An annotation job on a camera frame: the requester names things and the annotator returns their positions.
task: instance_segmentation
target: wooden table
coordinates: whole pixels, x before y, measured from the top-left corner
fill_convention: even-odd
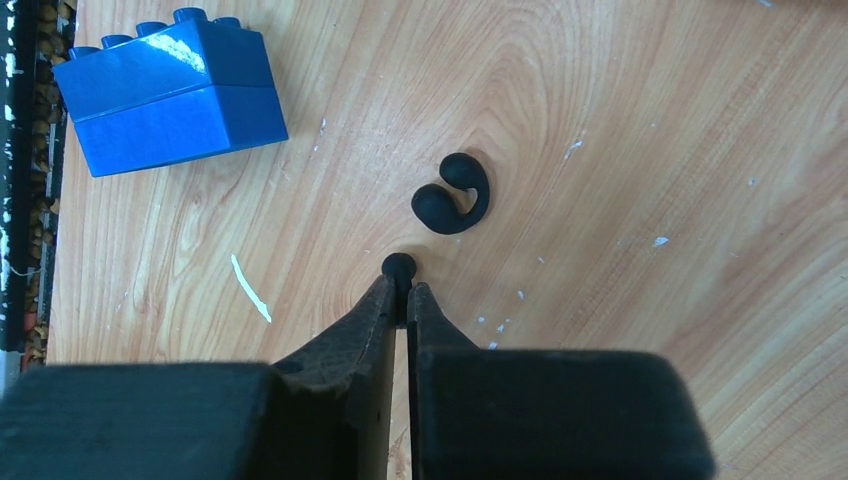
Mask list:
[[[83,2],[78,44],[183,3]],[[667,356],[722,478],[837,478],[848,3],[766,4],[199,2],[263,33],[292,138],[95,180],[71,135],[49,361],[278,359],[407,251],[481,346]],[[456,150],[493,202],[441,237],[409,201]]]

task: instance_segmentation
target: curved black clay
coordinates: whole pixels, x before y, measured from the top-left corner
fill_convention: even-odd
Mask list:
[[[453,235],[468,230],[483,219],[489,209],[489,177],[483,166],[467,153],[452,153],[442,160],[439,175],[448,185],[477,190],[477,201],[468,213],[460,213],[447,190],[436,184],[424,185],[412,196],[412,211],[430,230]]]

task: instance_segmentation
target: black clay piece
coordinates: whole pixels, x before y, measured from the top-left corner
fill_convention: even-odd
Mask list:
[[[430,230],[453,235],[468,230],[483,219],[489,209],[489,178],[483,166],[471,155],[452,153],[442,160],[439,175],[448,185],[477,190],[477,201],[468,213],[460,213],[447,190],[436,184],[424,185],[412,196],[412,211]]]
[[[406,253],[393,253],[383,260],[381,269],[383,275],[392,277],[395,281],[395,292],[397,297],[397,327],[406,328],[406,305],[409,291],[412,290],[412,279],[418,273],[418,265],[415,259]]]

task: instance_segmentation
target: white speck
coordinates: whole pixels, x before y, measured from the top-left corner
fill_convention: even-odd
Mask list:
[[[327,128],[327,119],[322,118],[321,119],[321,127],[318,129],[318,140],[321,140],[322,138],[324,138],[324,129],[325,128]],[[315,142],[315,146],[312,147],[312,151],[313,152],[318,151],[318,142]]]
[[[577,150],[578,148],[580,148],[582,145],[583,145],[583,140],[577,140],[576,142],[574,142],[570,147],[568,147],[568,150],[565,151],[565,157],[564,158],[566,160],[571,158],[571,154],[574,153],[574,151]]]
[[[12,52],[6,54],[6,79],[12,78],[13,75],[24,73],[23,70],[18,70],[17,57]]]
[[[244,273],[241,271],[241,266],[238,264],[238,259],[235,254],[230,255],[230,261],[233,264],[233,270],[236,272],[236,278],[241,284],[241,288],[243,288],[245,293],[247,293],[247,296],[250,297],[250,301],[256,305],[256,309],[259,310],[259,313],[265,317],[265,320],[267,320],[268,323],[271,323],[271,314],[268,312],[268,305],[265,305],[262,300],[259,300],[259,296],[256,295],[256,292],[253,291],[250,284],[247,283],[247,279],[244,278]]]
[[[9,235],[5,228],[0,228],[0,257],[2,257],[2,271],[0,271],[0,291],[5,292],[9,283],[12,264],[9,263]]]

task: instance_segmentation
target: blue lego brick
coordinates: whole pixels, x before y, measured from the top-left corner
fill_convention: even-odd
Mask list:
[[[288,139],[262,35],[199,8],[103,50],[71,49],[54,73],[95,177]]]
[[[74,127],[94,177],[288,139],[273,87],[213,85]]]
[[[103,50],[71,49],[54,73],[75,122],[210,85],[274,86],[260,33],[231,17],[208,21],[197,8],[174,18],[137,25],[137,38],[107,35]]]

